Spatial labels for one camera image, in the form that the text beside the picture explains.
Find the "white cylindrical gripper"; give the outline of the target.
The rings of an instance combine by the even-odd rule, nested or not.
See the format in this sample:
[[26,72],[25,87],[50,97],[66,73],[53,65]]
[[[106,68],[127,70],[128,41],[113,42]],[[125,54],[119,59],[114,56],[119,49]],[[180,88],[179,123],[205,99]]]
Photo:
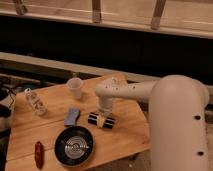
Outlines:
[[102,128],[106,121],[106,117],[108,117],[112,112],[112,105],[99,105],[98,110],[103,116],[97,116],[97,127]]

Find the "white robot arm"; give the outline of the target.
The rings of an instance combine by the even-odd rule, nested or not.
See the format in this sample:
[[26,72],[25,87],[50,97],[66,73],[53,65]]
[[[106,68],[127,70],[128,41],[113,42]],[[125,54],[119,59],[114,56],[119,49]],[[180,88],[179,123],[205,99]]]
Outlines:
[[205,107],[209,91],[200,81],[169,75],[119,85],[108,78],[96,86],[95,93],[103,116],[111,113],[114,98],[149,103],[151,171],[208,171]]

